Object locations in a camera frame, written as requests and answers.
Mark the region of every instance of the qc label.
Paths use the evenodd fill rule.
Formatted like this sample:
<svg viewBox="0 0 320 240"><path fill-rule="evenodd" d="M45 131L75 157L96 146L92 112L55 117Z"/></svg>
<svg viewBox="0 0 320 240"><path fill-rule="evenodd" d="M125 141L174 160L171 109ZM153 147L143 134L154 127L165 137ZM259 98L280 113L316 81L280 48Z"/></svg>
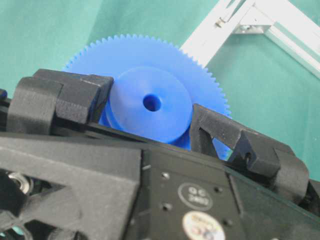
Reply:
<svg viewBox="0 0 320 240"><path fill-rule="evenodd" d="M207 211L213 206L209 193L194 183L181 184L178 188L178 195L185 205L194 210Z"/></svg>

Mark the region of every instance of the center hole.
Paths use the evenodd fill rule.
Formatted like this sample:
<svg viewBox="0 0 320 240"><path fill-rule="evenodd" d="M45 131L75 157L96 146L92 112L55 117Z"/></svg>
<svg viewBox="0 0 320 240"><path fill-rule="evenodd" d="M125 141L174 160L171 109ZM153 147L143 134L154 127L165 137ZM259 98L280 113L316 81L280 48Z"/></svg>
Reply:
<svg viewBox="0 0 320 240"><path fill-rule="evenodd" d="M143 105L149 111L156 112L161 108L161 101L157 96L150 94L144 97Z"/></svg>

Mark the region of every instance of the metal bracket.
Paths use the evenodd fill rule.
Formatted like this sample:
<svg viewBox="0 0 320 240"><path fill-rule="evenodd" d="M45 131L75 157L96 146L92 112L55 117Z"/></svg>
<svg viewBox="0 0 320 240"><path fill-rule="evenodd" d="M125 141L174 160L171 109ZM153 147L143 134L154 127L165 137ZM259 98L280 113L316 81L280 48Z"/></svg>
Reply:
<svg viewBox="0 0 320 240"><path fill-rule="evenodd" d="M230 2L215 5L182 45L184 53L205 67L231 34L264 34L320 79L318 25L288 0Z"/></svg>

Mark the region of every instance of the white label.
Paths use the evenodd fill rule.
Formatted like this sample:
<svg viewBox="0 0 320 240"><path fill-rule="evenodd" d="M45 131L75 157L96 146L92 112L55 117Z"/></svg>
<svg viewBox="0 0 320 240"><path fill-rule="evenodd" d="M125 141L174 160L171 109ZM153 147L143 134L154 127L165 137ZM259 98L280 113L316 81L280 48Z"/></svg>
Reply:
<svg viewBox="0 0 320 240"><path fill-rule="evenodd" d="M225 240L225 231L212 216L190 211L182 219L182 227L190 240Z"/></svg>

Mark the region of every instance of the gear teeth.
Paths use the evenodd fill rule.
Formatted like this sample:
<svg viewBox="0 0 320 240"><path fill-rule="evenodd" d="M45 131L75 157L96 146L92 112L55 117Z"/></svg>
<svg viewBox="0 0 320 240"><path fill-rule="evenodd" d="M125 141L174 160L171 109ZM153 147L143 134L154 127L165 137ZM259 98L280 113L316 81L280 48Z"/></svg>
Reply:
<svg viewBox="0 0 320 240"><path fill-rule="evenodd" d="M223 105L223 109L221 108L220 112L222 114L225 114L225 116L229 117L230 119L232 119L231 117L231 111L230 111L230 106L227 104L228 100L226 99L226 94L223 93L223 89L220 86L220 83L217 82L216 78L213 77L213 73L209 71L209 69L207 67L203 67L197 59L195 59L194 56L190 56L188 53L184 52L183 50L180 49L179 46L174 45L172 42L167 42L166 40L162 40L161 38L156 38L154 36L143 36L142 34L132 34L130 35L129 33L127 34L120 34L120 35L114 35L113 37L109 36L107 38L102 38L101 40L97 40L96 42L93 42L91 44L86 45L78 54L74 55L69 62L65 65L63 71L69 72L73 70L72 65L74 63L76 63L80 58L82 58L83 56L85 56L87 54L88 51L90 51L90 49L97 47L98 45L101 44L108 44L107 42L114 42L114 41L119 41L121 40L121 43L126 43L125 40L131 40L133 41L133 44L137 43L137 44L142 44L143 43L149 43L151 41L153 42L157 42L157 44L160 45L161 48L166 49L166 50L170 50L170 49L177 49L179 51L179 53L181 53L183 56L185 56L185 60L184 63L187 65L192 66L192 68L195 68L197 66L199 66L204 72L202 73L202 76L204 78L206 78L206 81L208 80L212 80L211 86L214 88L214 94L216 95L216 97L220 97L219 102L222 103ZM223 150L220 153L220 156L222 157L222 159L225 159L228 156L228 152L229 150Z"/></svg>

